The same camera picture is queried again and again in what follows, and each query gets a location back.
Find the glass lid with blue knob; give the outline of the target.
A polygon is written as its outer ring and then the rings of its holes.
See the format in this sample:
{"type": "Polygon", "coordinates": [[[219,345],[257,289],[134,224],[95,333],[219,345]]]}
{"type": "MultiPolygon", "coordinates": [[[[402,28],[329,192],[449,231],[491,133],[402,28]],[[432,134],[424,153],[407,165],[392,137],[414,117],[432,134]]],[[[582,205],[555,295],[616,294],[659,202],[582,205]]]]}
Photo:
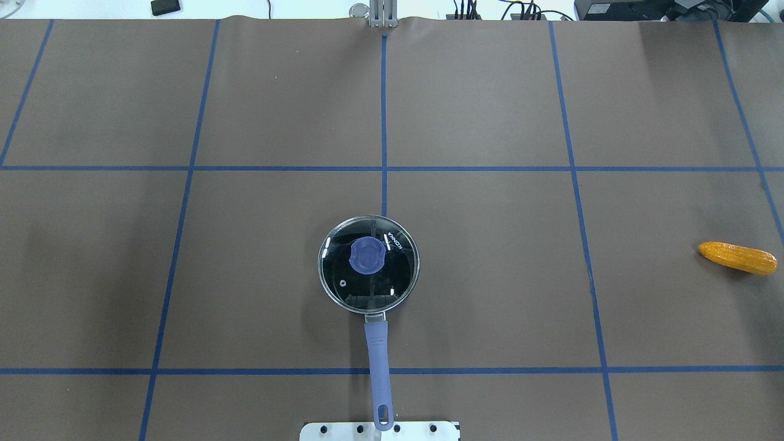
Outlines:
{"type": "Polygon", "coordinates": [[[381,315],[403,304],[417,284],[421,265],[409,232],[378,215],[341,222],[317,254],[325,293],[339,307],[361,315],[381,315]]]}

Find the small metal cylinder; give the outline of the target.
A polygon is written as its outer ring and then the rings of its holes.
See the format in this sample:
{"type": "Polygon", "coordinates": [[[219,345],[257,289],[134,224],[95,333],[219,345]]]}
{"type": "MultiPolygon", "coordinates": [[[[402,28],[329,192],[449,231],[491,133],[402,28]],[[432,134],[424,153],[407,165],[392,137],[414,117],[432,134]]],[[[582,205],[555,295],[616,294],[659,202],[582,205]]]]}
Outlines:
{"type": "Polygon", "coordinates": [[[370,8],[367,4],[356,3],[349,8],[349,17],[353,18],[367,18],[370,14],[370,8]]]}

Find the yellow corn cob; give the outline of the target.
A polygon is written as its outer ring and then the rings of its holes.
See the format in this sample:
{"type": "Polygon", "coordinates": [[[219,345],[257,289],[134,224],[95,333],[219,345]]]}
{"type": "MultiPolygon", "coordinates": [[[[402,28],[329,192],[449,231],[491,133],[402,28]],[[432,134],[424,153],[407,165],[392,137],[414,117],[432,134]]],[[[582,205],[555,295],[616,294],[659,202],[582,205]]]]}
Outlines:
{"type": "Polygon", "coordinates": [[[762,249],[723,242],[703,242],[698,245],[698,251],[711,262],[745,273],[767,276],[778,268],[777,259],[762,249]]]}

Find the white metal base plate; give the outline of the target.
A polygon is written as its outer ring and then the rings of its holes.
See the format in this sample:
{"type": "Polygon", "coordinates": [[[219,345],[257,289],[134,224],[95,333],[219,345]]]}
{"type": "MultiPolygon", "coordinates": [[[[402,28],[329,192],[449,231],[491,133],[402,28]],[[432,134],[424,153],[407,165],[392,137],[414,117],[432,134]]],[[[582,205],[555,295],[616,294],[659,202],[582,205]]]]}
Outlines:
{"type": "Polygon", "coordinates": [[[313,422],[303,425],[300,440],[460,440],[458,422],[402,421],[378,430],[373,422],[313,422]]]}

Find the small black box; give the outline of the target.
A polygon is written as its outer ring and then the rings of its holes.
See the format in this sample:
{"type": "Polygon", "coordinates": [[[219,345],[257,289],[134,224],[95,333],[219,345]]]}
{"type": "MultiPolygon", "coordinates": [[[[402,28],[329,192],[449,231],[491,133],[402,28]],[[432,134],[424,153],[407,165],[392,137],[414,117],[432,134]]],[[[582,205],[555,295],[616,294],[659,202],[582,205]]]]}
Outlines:
{"type": "Polygon", "coordinates": [[[179,0],[152,0],[149,8],[154,17],[163,16],[172,12],[179,12],[181,5],[179,0]]]}

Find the aluminium frame post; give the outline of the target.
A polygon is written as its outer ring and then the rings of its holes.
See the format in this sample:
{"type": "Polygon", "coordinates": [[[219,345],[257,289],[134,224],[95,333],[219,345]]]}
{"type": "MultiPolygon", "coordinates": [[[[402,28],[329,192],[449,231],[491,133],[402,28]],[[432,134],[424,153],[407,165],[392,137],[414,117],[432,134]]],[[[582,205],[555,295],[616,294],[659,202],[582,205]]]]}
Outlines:
{"type": "Polygon", "coordinates": [[[397,0],[369,1],[369,27],[397,28],[398,23],[397,0]]]}

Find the black monitor base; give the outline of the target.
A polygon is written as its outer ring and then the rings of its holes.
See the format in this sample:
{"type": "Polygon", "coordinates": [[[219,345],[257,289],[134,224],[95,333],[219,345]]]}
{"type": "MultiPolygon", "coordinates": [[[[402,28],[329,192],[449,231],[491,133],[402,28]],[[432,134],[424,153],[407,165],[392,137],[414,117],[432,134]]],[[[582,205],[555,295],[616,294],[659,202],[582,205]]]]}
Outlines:
{"type": "Polygon", "coordinates": [[[748,23],[768,1],[574,1],[580,21],[748,23]]]}

